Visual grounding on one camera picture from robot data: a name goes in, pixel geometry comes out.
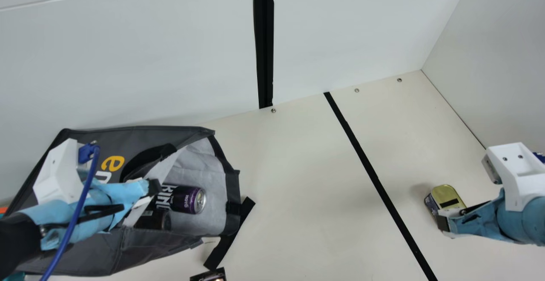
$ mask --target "black object on floor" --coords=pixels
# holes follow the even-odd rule
[[[371,162],[365,155],[365,152],[362,149],[360,143],[358,142],[358,139],[356,139],[354,132],[352,132],[352,128],[350,128],[350,125],[344,119],[344,116],[341,110],[338,108],[337,103],[335,102],[335,99],[333,99],[333,96],[329,92],[324,93],[324,95],[325,95],[325,99],[327,99],[327,102],[329,102],[329,106],[331,107],[331,110],[333,110],[333,113],[335,113],[335,116],[337,116],[337,120],[339,120],[339,123],[344,129],[346,136],[352,143],[352,147],[354,147],[356,154],[358,155],[358,157],[360,157],[360,161],[362,165],[364,166],[365,171],[367,171],[367,174],[369,175],[371,182],[373,182],[373,185],[375,186],[376,191],[380,195],[380,198],[382,199],[384,205],[388,209],[388,212],[392,216],[393,221],[395,221],[399,229],[399,232],[401,232],[401,234],[403,235],[403,238],[405,238],[405,242],[407,242],[407,245],[409,245],[410,250],[413,252],[413,255],[416,258],[416,261],[418,261],[418,264],[420,264],[421,269],[424,271],[424,274],[426,275],[426,277],[428,277],[429,281],[437,281],[436,276],[434,275],[432,269],[428,265],[428,262],[422,255],[422,252],[420,252],[420,249],[416,245],[416,242],[414,241],[413,236],[410,234],[409,229],[407,229],[407,226],[405,226],[403,219],[401,219],[401,216],[397,212],[396,207],[393,205],[393,202],[388,196],[386,190],[384,189],[384,186],[382,186],[382,183],[380,183],[378,175],[373,169],[373,165],[371,165]]]
[[[225,276],[225,269],[222,267],[214,271],[207,271],[200,273],[199,275],[194,275],[189,278],[189,281],[227,281]]]

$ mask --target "metal screw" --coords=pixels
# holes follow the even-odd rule
[[[45,236],[47,235],[47,229],[45,229],[43,225],[39,226],[39,229],[41,237],[45,238]]]

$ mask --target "black can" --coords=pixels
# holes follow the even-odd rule
[[[135,223],[135,227],[139,229],[152,230],[171,230],[171,219],[169,211],[150,211],[146,210]]]

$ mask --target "white bracket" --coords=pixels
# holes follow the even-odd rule
[[[545,165],[522,143],[486,149],[493,182],[504,185],[505,209],[522,212],[533,199],[545,196]]]
[[[80,199],[83,184],[77,173],[78,149],[75,139],[67,139],[49,150],[33,186],[37,203],[62,200],[70,204]]]

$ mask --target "purple can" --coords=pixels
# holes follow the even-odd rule
[[[199,187],[177,186],[172,191],[169,204],[172,211],[198,214],[206,205],[206,193]]]

